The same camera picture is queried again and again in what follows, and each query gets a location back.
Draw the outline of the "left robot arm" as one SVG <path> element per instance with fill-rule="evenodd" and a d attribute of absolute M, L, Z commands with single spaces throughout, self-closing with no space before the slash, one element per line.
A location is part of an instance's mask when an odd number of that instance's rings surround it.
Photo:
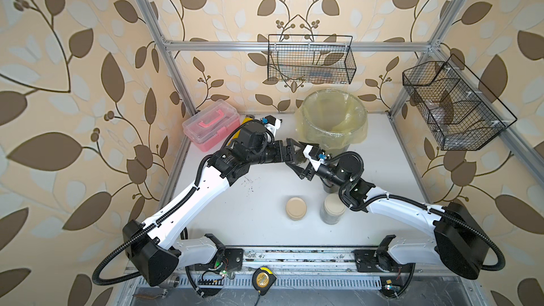
<path fill-rule="evenodd" d="M 285 163 L 306 178 L 325 163 L 327 157 L 317 144 L 276 139 L 280 126 L 280 119 L 266 116 L 234 129 L 218 151 L 201 160 L 193 183 L 144 222 L 133 220 L 123 228 L 124 242 L 95 268 L 92 282 L 111 286 L 141 276 L 150 286 L 158 286 L 180 266 L 212 262 L 222 246 L 215 236 L 194 240 L 180 236 L 214 198 L 255 164 Z"/>

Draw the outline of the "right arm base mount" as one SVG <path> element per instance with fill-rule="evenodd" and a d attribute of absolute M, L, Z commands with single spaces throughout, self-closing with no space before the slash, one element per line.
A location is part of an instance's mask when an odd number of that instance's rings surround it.
<path fill-rule="evenodd" d="M 399 263 L 389 255 L 390 243 L 395 235 L 387 235 L 375 249 L 355 249 L 354 260 L 359 273 L 409 273 L 413 263 Z"/>

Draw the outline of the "ribbed glass jar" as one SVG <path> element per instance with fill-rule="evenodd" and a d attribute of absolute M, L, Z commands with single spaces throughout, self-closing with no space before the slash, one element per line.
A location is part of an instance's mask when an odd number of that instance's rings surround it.
<path fill-rule="evenodd" d="M 297 166 L 306 163 L 307 159 L 305 155 L 301 152 L 296 152 L 293 156 L 293 163 Z"/>

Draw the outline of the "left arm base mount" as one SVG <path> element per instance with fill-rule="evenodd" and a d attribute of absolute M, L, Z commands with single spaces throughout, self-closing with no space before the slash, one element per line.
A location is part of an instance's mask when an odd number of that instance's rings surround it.
<path fill-rule="evenodd" d="M 238 247 L 220 249 L 208 263 L 197 263 L 190 266 L 194 271 L 240 271 L 242 270 L 245 251 Z"/>

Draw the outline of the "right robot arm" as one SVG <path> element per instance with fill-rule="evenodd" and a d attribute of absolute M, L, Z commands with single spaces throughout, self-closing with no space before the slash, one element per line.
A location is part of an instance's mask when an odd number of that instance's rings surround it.
<path fill-rule="evenodd" d="M 300 178 L 319 177 L 336 186 L 339 201 L 350 211 L 383 215 L 421 232 L 413 238 L 386 236 L 375 252 L 382 270 L 405 264 L 443 265 L 475 280 L 481 271 L 506 266 L 501 249 L 461 204 L 432 205 L 383 190 L 363 179 L 363 159 L 353 151 L 330 157 L 317 144 L 296 143 L 294 158 L 292 167 Z"/>

